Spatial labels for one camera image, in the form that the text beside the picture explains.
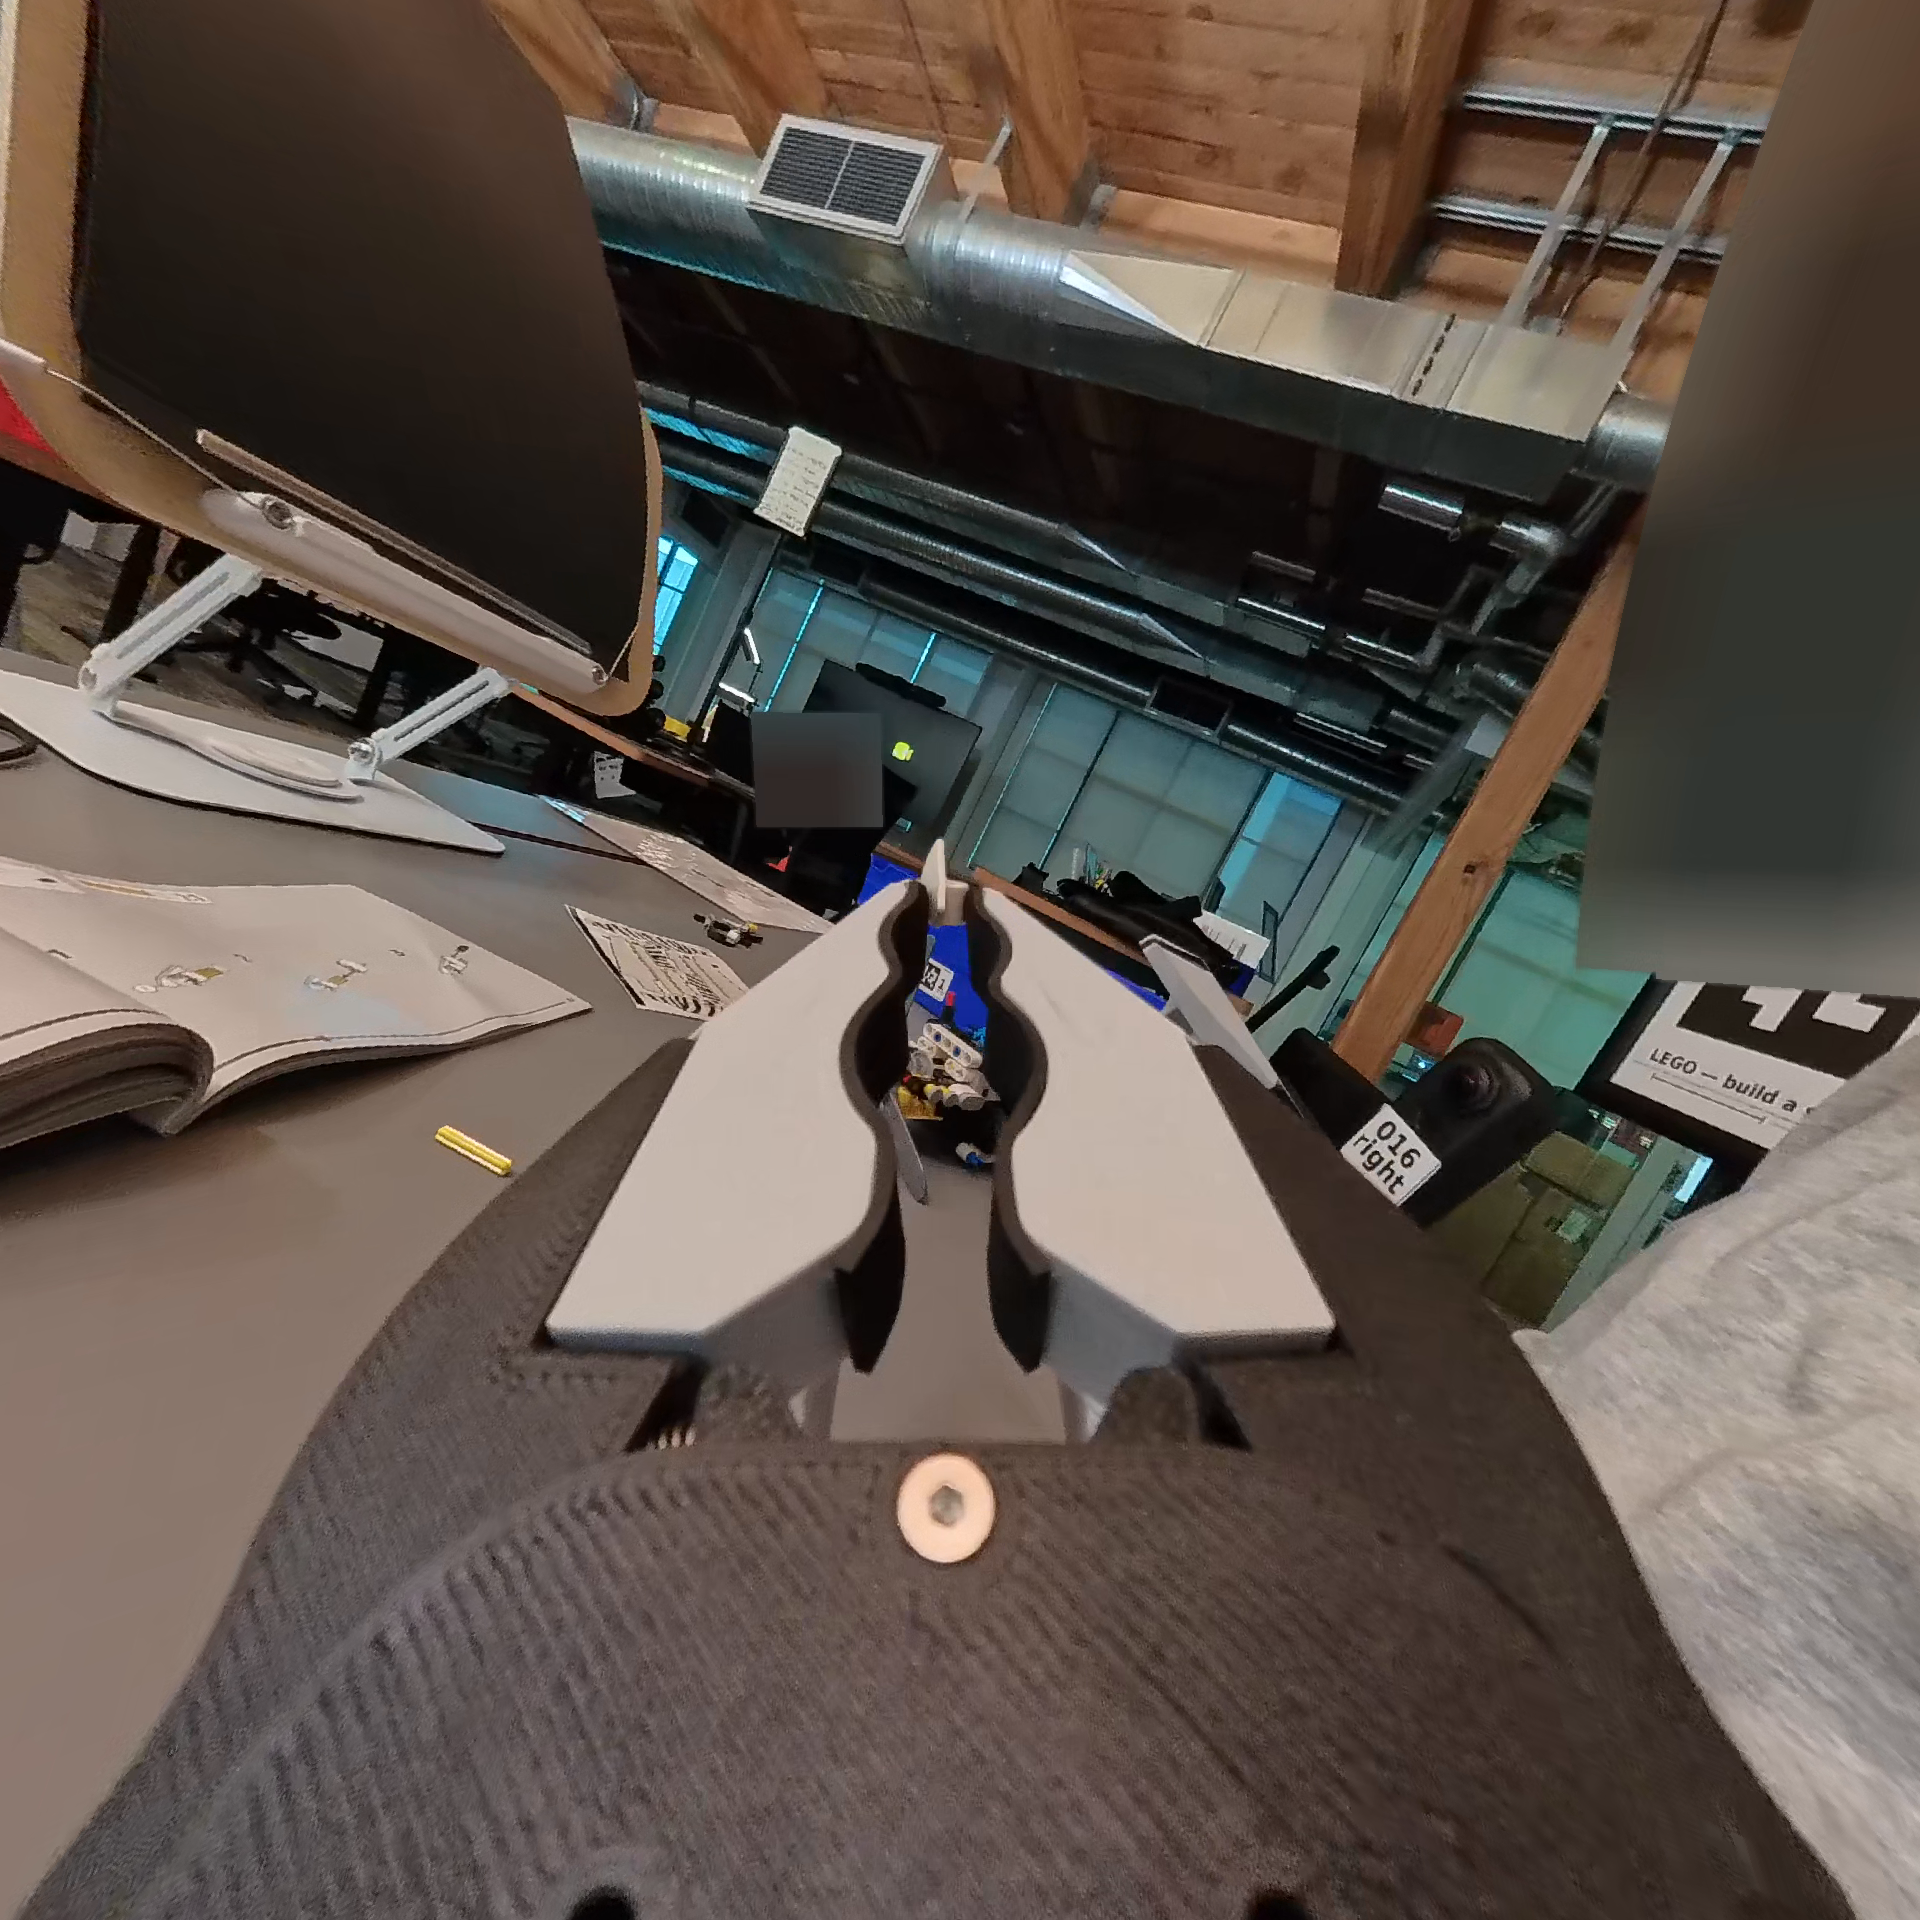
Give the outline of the zebra sticker sheet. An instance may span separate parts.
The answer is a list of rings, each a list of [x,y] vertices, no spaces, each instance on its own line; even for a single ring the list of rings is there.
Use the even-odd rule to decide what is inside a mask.
[[[568,918],[634,1004],[704,1024],[738,1004],[750,986],[708,948],[568,906]]]

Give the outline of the lego instruction booklet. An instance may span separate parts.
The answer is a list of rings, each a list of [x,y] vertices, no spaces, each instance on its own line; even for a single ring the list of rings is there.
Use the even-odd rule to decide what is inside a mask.
[[[172,1138],[330,1064],[454,1052],[588,1000],[362,888],[2,862],[2,1146],[130,1118]]]

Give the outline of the framed black white sign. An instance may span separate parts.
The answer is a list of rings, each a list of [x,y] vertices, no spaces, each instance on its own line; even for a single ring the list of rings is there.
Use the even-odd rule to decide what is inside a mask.
[[[1916,1022],[1914,998],[1652,978],[1576,1090],[1596,1110],[1750,1170]]]

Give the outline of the white hanging paper note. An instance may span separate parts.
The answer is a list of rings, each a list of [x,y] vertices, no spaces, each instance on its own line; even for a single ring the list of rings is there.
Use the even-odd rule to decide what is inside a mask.
[[[806,538],[842,458],[840,444],[802,426],[790,426],[752,504],[754,518],[784,536]]]

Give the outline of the printed white paper sheet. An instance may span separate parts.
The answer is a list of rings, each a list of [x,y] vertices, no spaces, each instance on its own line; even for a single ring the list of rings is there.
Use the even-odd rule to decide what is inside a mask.
[[[634,858],[700,900],[716,906],[724,918],[736,924],[806,934],[824,932],[830,924],[820,914],[784,898],[772,886],[728,866],[702,846],[668,830],[612,818],[610,814],[582,808],[560,798],[546,798],[544,804],[558,816],[594,834],[612,850]]]

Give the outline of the lego helicopter model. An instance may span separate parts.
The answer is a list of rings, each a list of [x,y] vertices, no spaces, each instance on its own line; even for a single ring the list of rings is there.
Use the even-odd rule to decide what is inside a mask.
[[[922,1140],[964,1170],[996,1166],[1004,1110],[990,1086],[984,1052],[940,1020],[910,1036],[906,1066],[880,1114],[892,1134],[900,1186],[920,1206],[932,1192]]]

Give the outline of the silver ventilation duct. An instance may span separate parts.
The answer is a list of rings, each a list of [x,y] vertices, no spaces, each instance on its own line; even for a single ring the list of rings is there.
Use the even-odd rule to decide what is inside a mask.
[[[1670,408],[1608,346],[968,204],[936,146],[808,120],[766,160],[568,134],[600,240],[662,266],[1536,504],[1572,478],[1644,496],[1666,450]],[[794,134],[804,158],[920,158],[898,218],[764,196]]]

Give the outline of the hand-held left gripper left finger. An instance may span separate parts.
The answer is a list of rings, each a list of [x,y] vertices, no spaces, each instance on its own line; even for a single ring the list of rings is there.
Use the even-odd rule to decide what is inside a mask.
[[[830,1424],[900,1316],[902,1202],[930,1182],[900,1114],[924,882],[888,884],[692,1038],[546,1312],[582,1356],[746,1370]]]

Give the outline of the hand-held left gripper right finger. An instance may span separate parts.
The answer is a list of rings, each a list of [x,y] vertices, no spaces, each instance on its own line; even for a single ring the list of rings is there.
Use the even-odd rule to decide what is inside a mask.
[[[1006,892],[964,900],[998,1096],[994,1328],[1090,1440],[1124,1382],[1332,1346],[1336,1318],[1198,1046]]]

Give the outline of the black monitor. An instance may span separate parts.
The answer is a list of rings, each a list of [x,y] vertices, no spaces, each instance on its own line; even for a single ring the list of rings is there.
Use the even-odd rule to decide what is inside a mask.
[[[948,826],[982,728],[920,684],[834,660],[820,666],[804,710],[876,718],[880,792],[888,808],[882,838],[902,852],[926,852]]]

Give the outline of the blue plastic bin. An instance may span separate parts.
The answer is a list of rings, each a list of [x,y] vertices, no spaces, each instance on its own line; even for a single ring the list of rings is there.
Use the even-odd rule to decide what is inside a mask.
[[[872,900],[884,886],[918,876],[920,860],[880,844],[870,856],[868,876],[862,880],[856,902]],[[1072,926],[1040,916],[1068,948],[1088,958],[1102,974],[1120,982],[1130,994],[1144,1000],[1154,1012],[1166,1008],[1164,986],[1152,968],[1138,956],[1124,954]],[[916,1004],[930,1016],[942,1018],[972,1044],[988,1028],[988,1004],[972,980],[970,934],[966,924],[940,924],[926,936],[922,982]]]

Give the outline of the wooden post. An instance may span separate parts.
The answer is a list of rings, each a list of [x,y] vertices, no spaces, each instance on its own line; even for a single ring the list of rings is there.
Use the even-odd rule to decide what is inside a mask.
[[[1476,924],[1608,690],[1646,516],[1644,506],[1634,510],[1334,1036],[1334,1052],[1372,1084]]]

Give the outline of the tablet on white stand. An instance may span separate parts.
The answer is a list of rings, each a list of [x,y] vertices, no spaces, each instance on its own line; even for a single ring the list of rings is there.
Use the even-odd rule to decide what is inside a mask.
[[[588,714],[660,448],[564,108],[488,4],[4,4],[4,390],[120,510]]]

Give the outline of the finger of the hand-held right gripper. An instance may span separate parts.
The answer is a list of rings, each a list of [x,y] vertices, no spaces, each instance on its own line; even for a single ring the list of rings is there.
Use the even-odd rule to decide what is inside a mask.
[[[1270,1056],[1252,1036],[1248,1022],[1236,1010],[1234,996],[1218,978],[1184,948],[1148,934],[1140,942],[1146,964],[1164,990],[1166,1016],[1182,1024],[1194,1046],[1212,1046],[1232,1058],[1258,1086],[1280,1090]]]

